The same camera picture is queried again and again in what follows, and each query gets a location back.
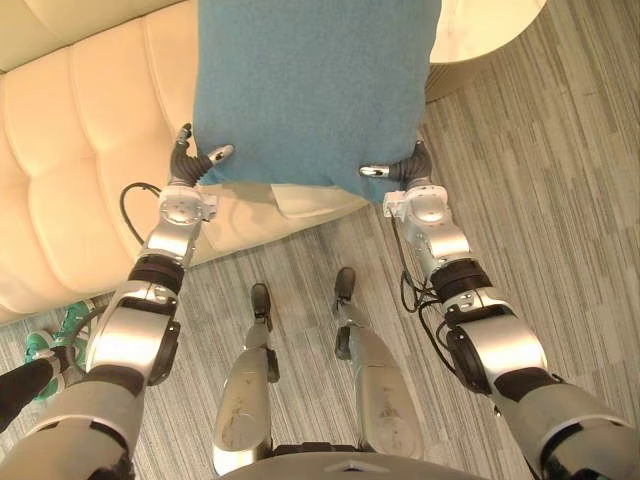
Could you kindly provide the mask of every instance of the white round table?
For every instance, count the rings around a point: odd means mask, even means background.
[[[431,51],[427,101],[462,86],[491,54],[520,35],[546,0],[442,0]]]

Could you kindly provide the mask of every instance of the cream leather sofa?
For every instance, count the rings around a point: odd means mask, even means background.
[[[0,35],[6,72],[0,74],[0,323],[6,323],[109,291],[126,278],[139,245],[121,220],[119,194],[134,181],[166,182],[175,134],[191,120],[196,5],[3,0]],[[366,204],[322,190],[320,199],[329,203],[319,211],[318,203],[308,204],[313,195],[283,187],[281,210],[269,185],[206,189],[219,195],[219,214],[204,225],[195,263]],[[127,207],[146,235],[157,220],[155,198],[132,192]]]

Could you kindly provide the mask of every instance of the gray striped carpet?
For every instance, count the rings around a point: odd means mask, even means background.
[[[636,425],[639,10],[637,0],[551,0],[466,88],[428,105],[423,123],[457,223],[539,335],[553,370]],[[354,442],[352,375],[333,356],[329,312],[343,265],[356,269],[356,302],[408,379],[425,458],[495,479],[529,478],[490,403],[447,374],[403,311],[392,231],[373,207],[190,271],[173,372],[147,395],[138,478],[213,476],[216,401],[251,323],[247,292],[256,281],[269,284],[274,302],[276,443]],[[28,330],[61,317],[2,328],[0,370],[20,363]],[[39,408],[0,435],[0,455]]]

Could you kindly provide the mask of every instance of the metal finger tip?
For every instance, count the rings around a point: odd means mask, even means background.
[[[360,175],[363,177],[388,177],[389,167],[384,165],[366,165],[360,167]]]
[[[223,145],[211,151],[207,156],[214,164],[216,164],[230,157],[234,151],[235,147],[233,145]]]

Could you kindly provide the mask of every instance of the robot forearm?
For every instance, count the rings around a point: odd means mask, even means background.
[[[640,478],[638,432],[547,370],[544,350],[473,257],[443,187],[428,179],[385,199],[442,303],[457,377],[491,398],[542,478]]]

